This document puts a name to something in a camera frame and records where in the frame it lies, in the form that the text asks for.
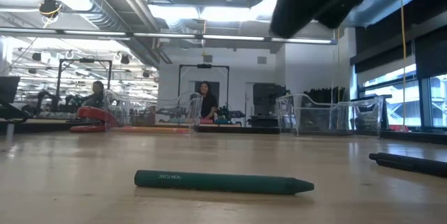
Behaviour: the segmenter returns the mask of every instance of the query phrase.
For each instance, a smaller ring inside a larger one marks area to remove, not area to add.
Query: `green crayon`
[[[151,170],[138,170],[135,174],[135,185],[152,188],[278,195],[294,195],[314,189],[312,183],[290,177]]]

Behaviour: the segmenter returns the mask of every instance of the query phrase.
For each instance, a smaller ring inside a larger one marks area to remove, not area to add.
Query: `red object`
[[[74,126],[70,128],[72,133],[101,133],[105,132],[104,125],[93,125],[93,126]]]
[[[402,125],[389,125],[389,128],[393,131],[399,131],[399,132],[404,132],[404,133],[409,132],[407,126],[402,127]]]
[[[96,107],[83,106],[78,110],[78,117],[96,119],[106,122],[112,127],[118,126],[118,120],[111,113],[105,110],[98,109]]]
[[[212,119],[201,119],[201,124],[214,124],[214,121]]]

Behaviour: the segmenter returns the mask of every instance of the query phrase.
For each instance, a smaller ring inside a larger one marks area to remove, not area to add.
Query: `woman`
[[[200,83],[199,93],[202,94],[202,119],[211,119],[214,121],[214,113],[217,111],[217,99],[211,94],[210,83],[203,81]]]
[[[85,101],[84,106],[102,108],[104,104],[104,84],[101,81],[95,81],[91,89],[93,94],[83,99]]]

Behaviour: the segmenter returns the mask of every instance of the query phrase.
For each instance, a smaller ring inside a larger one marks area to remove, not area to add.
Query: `clear acrylic bin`
[[[308,95],[277,98],[281,134],[379,136],[383,98],[337,104],[316,103]]]
[[[193,130],[200,123],[202,99],[194,92],[185,92],[174,99],[141,99],[106,90],[104,110],[116,118],[118,127]]]

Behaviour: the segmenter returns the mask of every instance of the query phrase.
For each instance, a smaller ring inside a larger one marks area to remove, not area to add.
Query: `table surface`
[[[447,146],[374,138],[51,133],[0,139],[0,223],[446,223],[447,179],[371,152],[447,161]],[[136,188],[138,169],[296,177],[296,196]]]

